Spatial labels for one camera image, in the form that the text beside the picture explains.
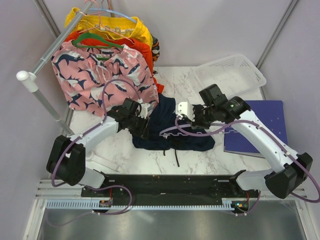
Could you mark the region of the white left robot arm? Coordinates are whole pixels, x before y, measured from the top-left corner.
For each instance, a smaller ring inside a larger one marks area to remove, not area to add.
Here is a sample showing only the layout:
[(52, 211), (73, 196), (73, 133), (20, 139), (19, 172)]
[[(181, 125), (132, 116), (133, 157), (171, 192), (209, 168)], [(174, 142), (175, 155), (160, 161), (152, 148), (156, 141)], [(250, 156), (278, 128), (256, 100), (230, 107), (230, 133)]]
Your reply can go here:
[(106, 110), (104, 117), (88, 130), (70, 137), (58, 136), (46, 165), (52, 186), (59, 187), (55, 182), (55, 179), (59, 179), (62, 185), (89, 186), (99, 197), (106, 196), (110, 185), (105, 181), (104, 174), (87, 166), (87, 162), (93, 158), (91, 151), (104, 139), (125, 129), (133, 136), (146, 138), (150, 109), (151, 105), (143, 103), (141, 99), (134, 101), (126, 98), (122, 105)]

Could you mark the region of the navy blue shorts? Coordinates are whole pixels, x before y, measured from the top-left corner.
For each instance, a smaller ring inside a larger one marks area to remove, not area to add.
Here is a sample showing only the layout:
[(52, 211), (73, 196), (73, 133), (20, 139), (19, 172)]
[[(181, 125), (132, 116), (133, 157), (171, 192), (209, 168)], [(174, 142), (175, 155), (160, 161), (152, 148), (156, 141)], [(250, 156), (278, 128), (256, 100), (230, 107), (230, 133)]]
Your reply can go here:
[(133, 136), (132, 143), (135, 148), (149, 151), (198, 151), (205, 152), (215, 146), (211, 136), (195, 137), (183, 134), (175, 126), (176, 101), (161, 93), (158, 95), (159, 103), (149, 117), (148, 138)]

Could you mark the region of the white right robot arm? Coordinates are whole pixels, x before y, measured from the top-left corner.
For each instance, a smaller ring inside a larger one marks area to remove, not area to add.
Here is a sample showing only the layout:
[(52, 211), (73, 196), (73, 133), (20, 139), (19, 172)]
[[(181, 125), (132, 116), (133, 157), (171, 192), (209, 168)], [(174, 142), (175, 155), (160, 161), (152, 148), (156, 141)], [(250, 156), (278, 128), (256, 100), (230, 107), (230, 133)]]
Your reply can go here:
[(285, 199), (305, 180), (310, 179), (318, 190), (319, 184), (310, 174), (313, 163), (308, 153), (299, 154), (282, 142), (257, 117), (242, 98), (228, 99), (216, 84), (199, 92), (203, 107), (193, 108), (193, 127), (208, 129), (216, 121), (225, 123), (245, 137), (267, 160), (268, 170), (242, 170), (233, 177), (229, 191), (235, 197), (248, 190), (269, 190), (274, 196)]

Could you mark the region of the translucent lilac hanger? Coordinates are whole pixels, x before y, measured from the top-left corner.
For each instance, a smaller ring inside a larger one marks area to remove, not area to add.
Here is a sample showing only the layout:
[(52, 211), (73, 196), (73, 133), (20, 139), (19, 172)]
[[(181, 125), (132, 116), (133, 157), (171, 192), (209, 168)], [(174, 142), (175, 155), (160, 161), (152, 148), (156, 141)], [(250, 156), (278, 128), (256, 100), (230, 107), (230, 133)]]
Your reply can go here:
[(209, 137), (212, 135), (216, 135), (219, 134), (221, 132), (223, 132), (224, 134), (230, 134), (230, 133), (238, 133), (238, 131), (236, 131), (235, 129), (231, 128), (231, 125), (229, 124), (225, 124), (225, 123), (211, 123), (212, 127), (220, 127), (219, 129), (212, 131), (212, 132), (206, 132), (206, 133), (202, 133), (202, 132), (189, 132), (186, 131), (185, 128), (190, 128), (191, 125), (189, 123), (187, 124), (182, 124), (182, 125), (178, 125), (178, 126), (172, 126), (169, 128), (166, 128), (164, 130), (161, 130), (159, 133), (160, 137), (168, 137), (168, 136), (191, 136), (191, 137)]

